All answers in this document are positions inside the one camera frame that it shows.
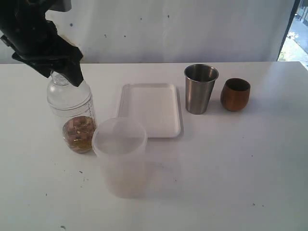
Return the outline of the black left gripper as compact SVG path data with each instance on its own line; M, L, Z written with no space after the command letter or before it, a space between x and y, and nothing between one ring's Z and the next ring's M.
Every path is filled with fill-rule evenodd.
M67 12L70 0L2 0L0 2L1 41L14 50L12 58L48 78L52 72L78 87L84 80L78 47L69 45L58 34L48 10Z

